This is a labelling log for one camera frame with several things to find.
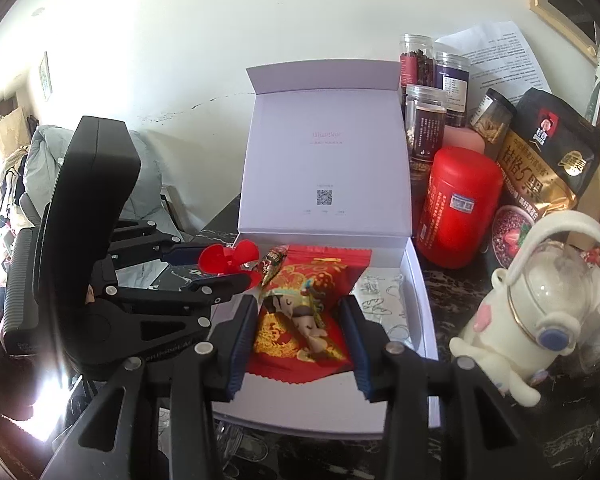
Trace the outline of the red cylindrical tin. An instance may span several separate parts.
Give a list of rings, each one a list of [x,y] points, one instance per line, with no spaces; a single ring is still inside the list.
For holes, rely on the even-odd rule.
[[[457,146],[438,151],[415,233],[419,253],[445,269],[467,266],[491,224],[502,187],[502,170],[486,155]]]

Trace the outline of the white bread-print snack pack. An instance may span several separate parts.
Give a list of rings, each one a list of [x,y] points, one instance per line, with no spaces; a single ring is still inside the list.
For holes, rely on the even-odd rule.
[[[353,296],[365,317],[379,323],[392,341],[414,350],[403,292],[404,276],[396,269],[368,268],[356,282]]]

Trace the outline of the brown-lid tilted jar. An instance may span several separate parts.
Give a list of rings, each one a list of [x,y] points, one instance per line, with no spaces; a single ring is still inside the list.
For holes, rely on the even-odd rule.
[[[474,114],[469,118],[469,127],[484,141],[484,154],[497,159],[510,123],[517,111],[505,96],[490,88],[483,96]]]

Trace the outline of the red cartoon candy packet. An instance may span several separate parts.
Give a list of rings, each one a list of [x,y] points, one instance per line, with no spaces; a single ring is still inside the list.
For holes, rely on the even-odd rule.
[[[350,354],[336,319],[370,265],[369,249],[287,245],[282,268],[260,287],[247,372],[299,385],[347,372]]]

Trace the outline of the light blue puffer jacket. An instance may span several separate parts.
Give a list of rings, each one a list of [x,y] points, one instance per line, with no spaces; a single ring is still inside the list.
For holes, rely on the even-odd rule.
[[[84,116],[75,129],[36,128],[24,170],[24,189],[38,214],[59,219],[98,214],[152,221],[178,236],[161,200],[157,157],[121,120]]]

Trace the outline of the dark spice jar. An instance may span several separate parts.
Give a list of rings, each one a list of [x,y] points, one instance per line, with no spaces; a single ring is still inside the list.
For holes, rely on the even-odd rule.
[[[400,85],[403,90],[409,84],[434,87],[434,42],[428,36],[404,34],[401,41]]]
[[[411,172],[428,172],[442,148],[446,122],[443,90],[409,84],[406,87],[404,127]]]
[[[468,110],[470,61],[463,55],[440,50],[436,52],[436,87],[445,93],[446,124],[466,126]]]

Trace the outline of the red plastic keychain toy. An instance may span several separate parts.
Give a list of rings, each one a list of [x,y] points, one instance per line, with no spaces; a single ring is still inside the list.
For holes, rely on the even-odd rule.
[[[241,240],[235,246],[213,244],[204,248],[197,264],[201,272],[207,274],[245,274],[250,279],[250,289],[261,284],[262,274],[257,269],[248,269],[247,266],[259,261],[258,246],[251,240]]]

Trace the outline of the brown green crinkled snack bag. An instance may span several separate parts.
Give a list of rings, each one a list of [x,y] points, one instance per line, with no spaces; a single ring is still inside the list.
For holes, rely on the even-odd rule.
[[[260,274],[260,286],[265,287],[273,278],[276,277],[282,268],[288,252],[288,246],[276,246],[271,248],[268,253],[257,265],[257,271]]]

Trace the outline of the white open gift box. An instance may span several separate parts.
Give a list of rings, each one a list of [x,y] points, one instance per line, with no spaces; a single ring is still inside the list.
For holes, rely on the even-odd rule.
[[[252,112],[238,240],[261,252],[299,244],[373,251],[374,271],[400,271],[402,324],[415,351],[438,359],[412,237],[400,64],[317,60],[247,68]],[[368,403],[351,372],[291,385],[248,374],[219,419],[279,434],[379,439],[385,403]]]

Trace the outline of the white cartoon water bottle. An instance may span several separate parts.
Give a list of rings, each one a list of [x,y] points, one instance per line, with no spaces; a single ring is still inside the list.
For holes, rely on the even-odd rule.
[[[533,386],[552,363],[600,327],[600,224],[574,210],[542,218],[491,282],[449,348],[475,360],[500,393],[532,408],[541,400]]]

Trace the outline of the black gold oats bag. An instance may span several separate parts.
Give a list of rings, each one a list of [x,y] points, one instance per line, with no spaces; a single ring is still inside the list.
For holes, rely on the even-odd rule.
[[[557,96],[531,88],[516,106],[496,163],[503,202],[538,221],[576,208],[600,166],[600,129]]]

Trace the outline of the white printed paper sheet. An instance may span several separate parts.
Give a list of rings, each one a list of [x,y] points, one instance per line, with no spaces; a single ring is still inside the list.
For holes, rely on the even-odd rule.
[[[491,88],[514,105],[530,88],[552,92],[526,37],[512,21],[476,25],[440,37],[436,44],[468,58],[471,113]]]

